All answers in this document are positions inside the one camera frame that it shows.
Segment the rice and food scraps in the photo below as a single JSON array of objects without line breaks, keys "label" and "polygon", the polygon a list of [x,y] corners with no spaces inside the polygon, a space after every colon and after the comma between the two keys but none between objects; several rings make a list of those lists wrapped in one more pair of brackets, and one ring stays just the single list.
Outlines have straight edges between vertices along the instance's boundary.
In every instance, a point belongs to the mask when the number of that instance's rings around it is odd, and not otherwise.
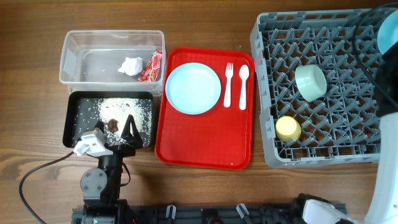
[{"label": "rice and food scraps", "polygon": [[74,118],[72,144],[98,121],[104,123],[104,135],[110,146],[124,143],[121,138],[127,117],[132,115],[145,147],[152,135],[152,100],[138,98],[82,98]]}]

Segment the white napkin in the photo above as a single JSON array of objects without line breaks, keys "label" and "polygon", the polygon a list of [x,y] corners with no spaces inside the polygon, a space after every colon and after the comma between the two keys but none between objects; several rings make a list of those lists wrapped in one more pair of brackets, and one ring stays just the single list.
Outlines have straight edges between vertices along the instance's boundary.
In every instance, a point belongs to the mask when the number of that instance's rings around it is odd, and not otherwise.
[{"label": "white napkin", "polygon": [[129,58],[126,57],[118,72],[124,73],[128,76],[135,76],[142,72],[143,58]]}]

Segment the red ketchup packet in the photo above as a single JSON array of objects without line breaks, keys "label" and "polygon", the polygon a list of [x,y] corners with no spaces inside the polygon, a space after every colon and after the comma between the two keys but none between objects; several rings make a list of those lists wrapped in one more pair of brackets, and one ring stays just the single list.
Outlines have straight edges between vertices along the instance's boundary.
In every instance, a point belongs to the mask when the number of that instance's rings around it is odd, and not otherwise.
[{"label": "red ketchup packet", "polygon": [[161,60],[163,52],[159,49],[154,50],[152,56],[145,66],[144,71],[141,73],[139,82],[155,82],[160,72]]}]

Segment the light blue plate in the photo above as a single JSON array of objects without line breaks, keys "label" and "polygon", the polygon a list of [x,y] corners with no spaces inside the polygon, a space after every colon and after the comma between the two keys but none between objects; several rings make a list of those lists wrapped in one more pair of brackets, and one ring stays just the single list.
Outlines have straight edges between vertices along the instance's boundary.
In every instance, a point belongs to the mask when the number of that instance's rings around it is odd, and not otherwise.
[{"label": "light blue plate", "polygon": [[165,83],[167,101],[189,115],[202,114],[214,107],[221,95],[216,72],[202,63],[185,63],[173,69]]}]

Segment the white plastic fork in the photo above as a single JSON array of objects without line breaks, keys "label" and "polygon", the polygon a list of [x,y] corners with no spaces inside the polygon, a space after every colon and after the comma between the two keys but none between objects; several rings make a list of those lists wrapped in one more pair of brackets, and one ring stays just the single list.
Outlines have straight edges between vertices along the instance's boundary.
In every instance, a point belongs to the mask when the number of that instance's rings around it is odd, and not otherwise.
[{"label": "white plastic fork", "polygon": [[226,88],[224,93],[224,102],[223,105],[225,108],[229,108],[231,106],[231,79],[233,77],[233,63],[227,63],[225,76],[226,76]]}]

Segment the white plastic spoon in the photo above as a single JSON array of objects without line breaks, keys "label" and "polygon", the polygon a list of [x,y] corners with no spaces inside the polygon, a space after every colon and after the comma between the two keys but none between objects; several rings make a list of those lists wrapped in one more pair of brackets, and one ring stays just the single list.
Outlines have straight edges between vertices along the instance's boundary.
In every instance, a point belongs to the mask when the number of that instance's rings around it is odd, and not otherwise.
[{"label": "white plastic spoon", "polygon": [[241,92],[239,98],[239,109],[246,109],[246,81],[249,78],[249,67],[247,65],[242,65],[239,70],[239,77],[241,79]]}]

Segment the yellow plastic cup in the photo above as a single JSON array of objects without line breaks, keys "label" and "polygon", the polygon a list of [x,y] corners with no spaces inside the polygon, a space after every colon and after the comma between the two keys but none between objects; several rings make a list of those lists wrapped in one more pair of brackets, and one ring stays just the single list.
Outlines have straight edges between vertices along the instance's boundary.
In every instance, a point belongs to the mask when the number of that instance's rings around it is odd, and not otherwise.
[{"label": "yellow plastic cup", "polygon": [[275,124],[277,137],[287,142],[290,140],[297,140],[301,135],[301,125],[291,116],[280,117]]}]

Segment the mint green bowl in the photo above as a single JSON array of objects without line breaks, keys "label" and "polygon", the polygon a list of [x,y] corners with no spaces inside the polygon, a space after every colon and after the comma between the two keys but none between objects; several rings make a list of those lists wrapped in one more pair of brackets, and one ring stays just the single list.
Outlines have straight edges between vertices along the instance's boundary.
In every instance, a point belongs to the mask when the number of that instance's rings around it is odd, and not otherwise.
[{"label": "mint green bowl", "polygon": [[308,102],[312,102],[326,93],[326,78],[322,69],[317,65],[297,67],[295,82],[299,93]]}]

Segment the light blue bowl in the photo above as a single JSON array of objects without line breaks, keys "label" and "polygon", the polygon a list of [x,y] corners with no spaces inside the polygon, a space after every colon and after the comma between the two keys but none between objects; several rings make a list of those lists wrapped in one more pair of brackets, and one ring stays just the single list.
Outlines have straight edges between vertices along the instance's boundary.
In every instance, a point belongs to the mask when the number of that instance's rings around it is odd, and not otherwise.
[{"label": "light blue bowl", "polygon": [[397,42],[397,16],[395,11],[381,24],[377,33],[377,46],[380,53],[386,53]]}]

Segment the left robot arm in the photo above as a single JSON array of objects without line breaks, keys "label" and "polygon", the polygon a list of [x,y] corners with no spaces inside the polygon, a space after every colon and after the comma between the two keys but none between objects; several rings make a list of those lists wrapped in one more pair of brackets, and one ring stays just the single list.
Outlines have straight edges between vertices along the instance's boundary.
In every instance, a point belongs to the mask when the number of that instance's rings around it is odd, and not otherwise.
[{"label": "left robot arm", "polygon": [[86,171],[80,187],[83,192],[82,210],[74,210],[72,223],[137,223],[138,219],[126,200],[119,198],[121,174],[128,168],[125,157],[136,154],[143,147],[133,115],[127,117],[121,138],[123,144],[109,146],[104,134],[104,123],[98,121],[92,130],[86,131],[77,142],[73,152],[78,156],[87,154],[98,159],[98,166]]}]

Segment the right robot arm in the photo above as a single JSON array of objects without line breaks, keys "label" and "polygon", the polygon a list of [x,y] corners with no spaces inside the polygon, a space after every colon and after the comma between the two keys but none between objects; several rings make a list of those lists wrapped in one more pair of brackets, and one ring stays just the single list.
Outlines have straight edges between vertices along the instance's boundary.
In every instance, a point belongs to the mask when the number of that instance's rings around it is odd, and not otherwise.
[{"label": "right robot arm", "polygon": [[[382,64],[376,75],[381,154],[365,223],[397,223],[397,42],[379,40]],[[306,195],[292,210],[301,223],[356,223],[330,202]]]}]

